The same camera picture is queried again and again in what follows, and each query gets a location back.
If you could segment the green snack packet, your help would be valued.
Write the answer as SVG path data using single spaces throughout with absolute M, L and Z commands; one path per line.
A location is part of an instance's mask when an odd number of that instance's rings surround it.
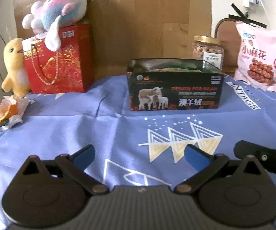
M 195 72 L 201 73 L 197 65 L 191 62 L 166 62 L 149 65 L 146 70 L 148 72 Z

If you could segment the blue patterned tablecloth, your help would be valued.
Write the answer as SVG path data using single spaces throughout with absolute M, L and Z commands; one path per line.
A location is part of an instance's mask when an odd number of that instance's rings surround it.
M 108 187 L 176 186 L 195 174 L 184 158 L 189 143 L 230 158 L 240 140 L 276 149 L 276 92 L 229 76 L 214 110 L 131 111 L 125 76 L 97 81 L 85 93 L 30 99 L 23 121 L 0 132 L 0 229 L 8 226 L 4 191 L 32 154 L 53 159 L 92 144 L 95 160 L 86 172 Z

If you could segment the red gift bag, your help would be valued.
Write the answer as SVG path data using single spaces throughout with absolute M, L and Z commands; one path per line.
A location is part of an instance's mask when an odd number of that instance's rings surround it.
M 56 52 L 35 36 L 22 41 L 24 65 L 34 94 L 86 92 L 94 82 L 90 26 L 77 24 L 58 33 L 61 47 Z

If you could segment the black sheep-print cardboard box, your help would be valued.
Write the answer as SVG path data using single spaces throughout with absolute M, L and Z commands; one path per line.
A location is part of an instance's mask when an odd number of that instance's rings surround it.
M 191 62 L 201 73 L 148 72 L 149 65 Z M 198 110 L 218 108 L 224 74 L 203 60 L 133 59 L 127 68 L 130 109 L 133 111 Z

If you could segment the yellow duck plush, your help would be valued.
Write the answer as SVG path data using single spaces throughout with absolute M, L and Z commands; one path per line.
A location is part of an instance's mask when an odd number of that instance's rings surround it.
M 22 38 L 12 39 L 4 48 L 3 59 L 7 75 L 1 85 L 3 91 L 12 91 L 21 99 L 30 93 L 29 79 L 24 65 L 22 40 Z

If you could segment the pink twisted snack bag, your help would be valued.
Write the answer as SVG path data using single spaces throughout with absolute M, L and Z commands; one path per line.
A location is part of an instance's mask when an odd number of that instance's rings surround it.
M 234 79 L 276 92 L 276 31 L 236 22 L 241 37 Z

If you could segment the glass nut jar gold lid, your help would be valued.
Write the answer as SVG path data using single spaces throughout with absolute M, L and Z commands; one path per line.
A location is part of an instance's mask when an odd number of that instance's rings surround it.
M 224 49 L 219 39 L 208 36 L 194 36 L 192 58 L 207 61 L 218 69 L 222 69 Z

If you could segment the brown chair back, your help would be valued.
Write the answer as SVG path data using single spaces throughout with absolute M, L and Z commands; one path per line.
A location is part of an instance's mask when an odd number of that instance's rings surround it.
M 215 28 L 215 38 L 219 39 L 224 49 L 222 71 L 233 77 L 238 67 L 237 59 L 241 45 L 241 37 L 236 28 L 236 20 L 222 19 Z

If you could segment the pastel plush toy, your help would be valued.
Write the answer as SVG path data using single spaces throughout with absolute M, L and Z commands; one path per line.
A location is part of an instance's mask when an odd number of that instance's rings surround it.
M 41 35 L 46 48 L 56 52 L 61 47 L 58 31 L 80 21 L 87 11 L 88 0 L 46 0 L 34 2 L 22 20 L 24 29 Z

